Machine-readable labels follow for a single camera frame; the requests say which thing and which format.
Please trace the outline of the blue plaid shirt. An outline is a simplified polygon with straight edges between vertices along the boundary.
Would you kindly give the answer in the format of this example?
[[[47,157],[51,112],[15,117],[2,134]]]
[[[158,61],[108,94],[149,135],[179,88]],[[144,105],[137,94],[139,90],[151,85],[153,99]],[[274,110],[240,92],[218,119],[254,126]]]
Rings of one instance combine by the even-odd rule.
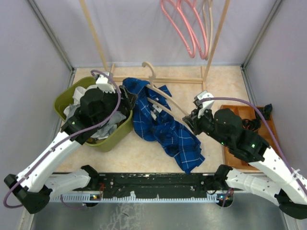
[[[201,142],[183,124],[161,109],[157,109],[152,99],[167,109],[171,109],[166,99],[149,89],[148,81],[126,78],[122,83],[129,92],[138,95],[133,108],[135,133],[146,141],[158,142],[166,154],[173,157],[186,174],[200,166],[205,157],[201,153]]]

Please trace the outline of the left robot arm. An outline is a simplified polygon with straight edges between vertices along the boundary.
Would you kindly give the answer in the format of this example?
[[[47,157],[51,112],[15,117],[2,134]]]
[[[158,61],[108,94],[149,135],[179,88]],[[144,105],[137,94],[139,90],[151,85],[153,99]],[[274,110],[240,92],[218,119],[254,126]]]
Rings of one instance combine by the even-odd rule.
[[[25,170],[17,175],[8,174],[4,179],[9,192],[30,214],[41,211],[52,198],[66,192],[75,189],[94,190],[99,186],[99,173],[90,165],[53,179],[50,176],[116,112],[131,111],[138,96],[125,86],[111,91],[91,86],[77,98],[79,106],[45,151]]]

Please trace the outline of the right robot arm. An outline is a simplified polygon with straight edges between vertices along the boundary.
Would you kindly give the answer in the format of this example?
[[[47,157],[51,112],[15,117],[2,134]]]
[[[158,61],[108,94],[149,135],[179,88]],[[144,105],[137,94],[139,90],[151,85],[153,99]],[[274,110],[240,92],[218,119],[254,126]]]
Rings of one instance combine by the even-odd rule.
[[[267,199],[295,219],[306,219],[307,195],[294,178],[294,173],[263,137],[243,128],[242,119],[233,111],[224,108],[213,114],[210,109],[205,109],[202,115],[198,115],[195,109],[183,121],[195,135],[205,133],[227,147],[236,158],[268,177],[264,180],[230,166],[220,165],[214,178],[217,188],[245,190]]]

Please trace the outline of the light wooden hanger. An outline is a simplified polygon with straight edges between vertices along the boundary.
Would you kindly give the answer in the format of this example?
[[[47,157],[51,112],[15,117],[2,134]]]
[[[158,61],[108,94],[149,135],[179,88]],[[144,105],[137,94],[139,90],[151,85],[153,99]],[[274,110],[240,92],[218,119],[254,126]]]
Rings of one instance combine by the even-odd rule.
[[[202,15],[205,24],[205,32],[208,42],[208,53],[205,60],[208,60],[211,55],[212,43],[213,43],[213,13],[212,13],[212,0],[204,0],[202,5]]]

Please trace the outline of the grey shirt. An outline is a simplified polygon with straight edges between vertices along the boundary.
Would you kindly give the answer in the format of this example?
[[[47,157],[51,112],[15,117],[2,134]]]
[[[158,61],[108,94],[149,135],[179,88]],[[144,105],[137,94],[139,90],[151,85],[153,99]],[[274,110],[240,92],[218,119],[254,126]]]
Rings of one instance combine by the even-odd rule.
[[[70,104],[67,106],[63,113],[66,116],[65,122],[74,115],[74,112],[77,108],[80,107],[80,104]],[[91,138],[94,139],[106,139],[109,137],[116,129],[117,124],[125,120],[127,116],[120,111],[116,111],[115,114],[105,123],[100,129],[98,129]]]

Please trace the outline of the white shirt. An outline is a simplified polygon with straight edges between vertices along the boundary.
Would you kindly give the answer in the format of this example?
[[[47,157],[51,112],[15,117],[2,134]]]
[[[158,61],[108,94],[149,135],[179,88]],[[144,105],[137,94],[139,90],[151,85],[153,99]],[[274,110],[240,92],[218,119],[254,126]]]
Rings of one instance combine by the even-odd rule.
[[[89,86],[87,88],[84,88],[82,86],[78,86],[75,88],[75,91],[73,93],[73,103],[69,104],[65,109],[64,109],[64,115],[68,116],[69,112],[73,110],[76,106],[80,104],[80,99],[84,94],[86,93],[87,90],[92,89],[93,86]]]

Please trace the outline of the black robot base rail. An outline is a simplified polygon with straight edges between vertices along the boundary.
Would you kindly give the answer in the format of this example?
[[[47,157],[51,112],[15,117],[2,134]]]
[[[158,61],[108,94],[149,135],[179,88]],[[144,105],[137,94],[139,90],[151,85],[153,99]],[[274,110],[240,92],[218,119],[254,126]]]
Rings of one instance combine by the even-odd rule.
[[[97,182],[52,198],[66,205],[84,203],[216,203],[229,207],[234,190],[207,173],[101,173]]]

